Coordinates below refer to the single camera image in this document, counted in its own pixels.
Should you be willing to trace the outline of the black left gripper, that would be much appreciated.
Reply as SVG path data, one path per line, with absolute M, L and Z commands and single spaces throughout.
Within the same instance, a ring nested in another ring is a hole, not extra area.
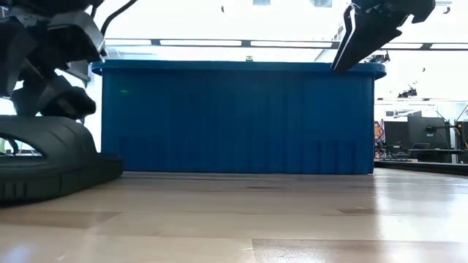
M 85 88 L 91 81 L 89 66 L 105 60 L 105 38 L 94 18 L 84 11 L 103 2 L 1 0 L 2 7 L 53 16 L 47 28 L 44 23 L 26 26 L 15 16 L 1 19 L 1 96 L 13 100 L 18 115 L 83 119 L 96 112 L 96 102 Z M 53 73 L 45 89 L 42 73 L 32 61 L 46 39 L 52 51 L 50 66 L 79 79 L 82 86 Z

